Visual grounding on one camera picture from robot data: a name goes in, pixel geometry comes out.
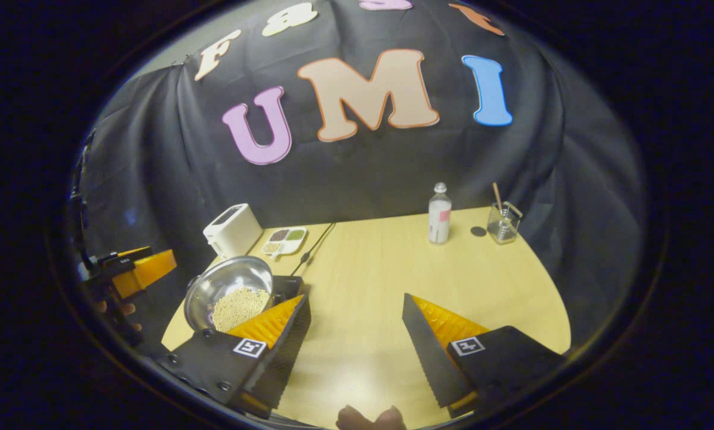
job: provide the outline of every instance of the metal bowl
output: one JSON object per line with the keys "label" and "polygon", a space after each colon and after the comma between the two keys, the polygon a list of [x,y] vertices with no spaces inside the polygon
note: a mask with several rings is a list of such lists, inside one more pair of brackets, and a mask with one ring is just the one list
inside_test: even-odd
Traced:
{"label": "metal bowl", "polygon": [[184,300],[184,317],[193,330],[214,329],[212,321],[216,302],[243,288],[272,294],[272,270],[264,260],[251,256],[234,257],[216,264],[190,285]]}

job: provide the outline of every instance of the human hand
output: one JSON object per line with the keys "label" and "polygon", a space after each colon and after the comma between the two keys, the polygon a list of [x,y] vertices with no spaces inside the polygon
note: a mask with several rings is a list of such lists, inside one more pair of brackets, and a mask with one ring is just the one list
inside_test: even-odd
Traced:
{"label": "human hand", "polygon": [[[107,302],[105,302],[105,300],[98,302],[97,310],[100,311],[101,314],[105,313],[108,310]],[[124,303],[123,305],[121,305],[121,313],[123,313],[124,316],[131,315],[136,310],[137,310],[137,308],[133,303]],[[132,323],[131,326],[134,327],[134,329],[137,331],[142,330],[141,324]]]}
{"label": "human hand", "polygon": [[371,422],[357,409],[347,405],[338,411],[336,427],[339,430],[407,430],[396,406],[383,411],[376,421]]}

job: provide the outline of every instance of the toaster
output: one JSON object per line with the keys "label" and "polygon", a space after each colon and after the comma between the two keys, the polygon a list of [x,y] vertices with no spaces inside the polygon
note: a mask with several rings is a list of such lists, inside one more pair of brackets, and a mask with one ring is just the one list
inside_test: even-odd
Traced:
{"label": "toaster", "polygon": [[244,256],[261,236],[261,226],[247,203],[229,207],[205,229],[204,236],[216,255],[230,259]]}

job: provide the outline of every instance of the table surface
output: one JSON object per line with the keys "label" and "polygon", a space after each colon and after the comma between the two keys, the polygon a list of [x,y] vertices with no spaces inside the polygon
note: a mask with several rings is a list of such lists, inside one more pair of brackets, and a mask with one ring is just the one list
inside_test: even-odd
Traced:
{"label": "table surface", "polygon": [[[371,421],[397,406],[407,428],[449,420],[402,322],[406,292],[490,330],[512,325],[556,353],[569,349],[564,303],[524,239],[498,245],[490,234],[471,234],[489,210],[453,210],[444,245],[428,242],[426,213],[336,224],[297,272],[310,291],[312,323],[276,413],[325,428],[336,427],[347,404]],[[248,255],[289,275],[327,226],[307,226],[298,253],[278,261],[261,252],[277,231],[265,229]],[[175,349],[192,334],[182,304],[162,343]]]}

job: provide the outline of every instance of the black cable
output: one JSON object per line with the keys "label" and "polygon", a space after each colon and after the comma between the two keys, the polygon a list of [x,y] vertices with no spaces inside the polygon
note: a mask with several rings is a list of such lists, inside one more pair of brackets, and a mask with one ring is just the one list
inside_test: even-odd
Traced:
{"label": "black cable", "polygon": [[319,235],[319,239],[317,239],[317,242],[314,242],[314,245],[312,245],[312,247],[310,248],[310,250],[309,250],[309,251],[306,251],[306,252],[304,253],[304,255],[301,256],[301,261],[299,262],[299,265],[296,266],[296,269],[294,269],[294,271],[292,271],[291,276],[296,275],[296,271],[299,269],[299,267],[301,267],[301,265],[304,264],[305,262],[307,262],[307,260],[310,258],[310,253],[311,253],[312,250],[314,250],[314,247],[317,246],[317,244],[322,240],[322,238],[325,237],[325,235],[327,234],[327,232],[330,231],[330,229],[332,229],[332,227],[335,226],[335,225],[336,225],[336,223],[330,223],[330,225],[328,226],[328,228],[326,228],[325,231],[323,231],[322,234]]}

